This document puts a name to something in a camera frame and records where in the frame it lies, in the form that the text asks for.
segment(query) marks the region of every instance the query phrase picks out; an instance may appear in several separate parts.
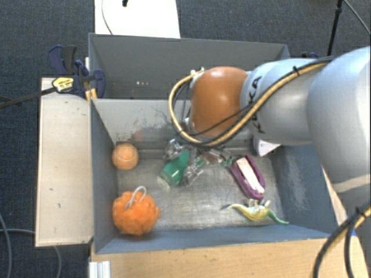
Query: orange ball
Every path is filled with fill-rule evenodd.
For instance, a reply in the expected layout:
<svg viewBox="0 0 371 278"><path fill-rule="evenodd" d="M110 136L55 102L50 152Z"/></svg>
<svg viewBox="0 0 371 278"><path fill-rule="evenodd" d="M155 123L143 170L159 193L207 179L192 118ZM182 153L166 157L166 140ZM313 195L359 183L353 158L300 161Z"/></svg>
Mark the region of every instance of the orange ball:
<svg viewBox="0 0 371 278"><path fill-rule="evenodd" d="M131 200L133 192L124 192L121 197L114 201L112 207L112 217L115 226L123 234L141 236L148 233L161 217L161 209L156 206L156 202L150 195L137 192L134 196L135 201L131 207L125 207Z"/></svg>
<svg viewBox="0 0 371 278"><path fill-rule="evenodd" d="M120 170L131 170L138 164L138 149L133 144L119 144L112 153L112 162Z"/></svg>

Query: green cup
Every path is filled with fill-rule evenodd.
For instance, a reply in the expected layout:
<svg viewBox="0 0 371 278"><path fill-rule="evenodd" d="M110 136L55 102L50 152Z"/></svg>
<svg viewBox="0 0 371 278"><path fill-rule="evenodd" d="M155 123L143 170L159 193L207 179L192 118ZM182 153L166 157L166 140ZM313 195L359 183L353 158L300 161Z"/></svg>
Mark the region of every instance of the green cup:
<svg viewBox="0 0 371 278"><path fill-rule="evenodd" d="M188 166L188 153L188 150L183 151L178 158L171 160L162 168L160 176L170 186L178 185L183 178L184 170Z"/></svg>

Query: dark gray carpet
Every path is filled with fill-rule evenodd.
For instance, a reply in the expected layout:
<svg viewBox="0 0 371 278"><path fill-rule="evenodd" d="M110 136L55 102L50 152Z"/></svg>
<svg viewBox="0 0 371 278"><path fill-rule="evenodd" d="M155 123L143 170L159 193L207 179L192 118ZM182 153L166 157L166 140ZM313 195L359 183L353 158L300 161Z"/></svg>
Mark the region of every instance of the dark gray carpet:
<svg viewBox="0 0 371 278"><path fill-rule="evenodd" d="M371 0L349 0L370 26ZM337 0L177 0L184 38L286 43L293 56L325 56ZM93 0L0 0L0 96L15 98L39 89L52 74L46 52L56 44L88 55ZM339 55L370 45L370 37L344 5L334 42ZM0 213L9 228L34 229L38 154L38 100L0 110ZM53 250L36 250L32 238L11 235L12 277L54 277ZM61 248L62 277L86 277L87 246ZM8 270L0 236L0 277Z"/></svg>

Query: toy dinosaur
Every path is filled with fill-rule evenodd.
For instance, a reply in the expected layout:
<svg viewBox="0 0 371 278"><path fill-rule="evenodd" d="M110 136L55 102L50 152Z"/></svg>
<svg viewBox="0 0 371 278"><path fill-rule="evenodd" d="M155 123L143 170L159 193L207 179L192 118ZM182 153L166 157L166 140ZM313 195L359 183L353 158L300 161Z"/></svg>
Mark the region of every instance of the toy dinosaur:
<svg viewBox="0 0 371 278"><path fill-rule="evenodd" d="M269 209L271 201L267 201L264 205L258 204L257 200L250 199L248 207L241 204L232 204L227 209L236 208L242 212L242 214L252 221L262 220L264 217L269 216L279 224L288 225L287 221L280 220L272 210Z"/></svg>

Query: white paper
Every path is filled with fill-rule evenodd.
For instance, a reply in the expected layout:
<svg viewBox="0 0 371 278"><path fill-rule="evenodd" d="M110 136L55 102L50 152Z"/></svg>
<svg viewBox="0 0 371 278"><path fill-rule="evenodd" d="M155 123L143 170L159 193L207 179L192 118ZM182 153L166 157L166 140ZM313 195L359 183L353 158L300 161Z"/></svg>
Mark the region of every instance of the white paper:
<svg viewBox="0 0 371 278"><path fill-rule="evenodd" d="M102 0L95 1L95 33L110 34L102 16ZM175 0L104 0L103 12L114 35L180 38Z"/></svg>

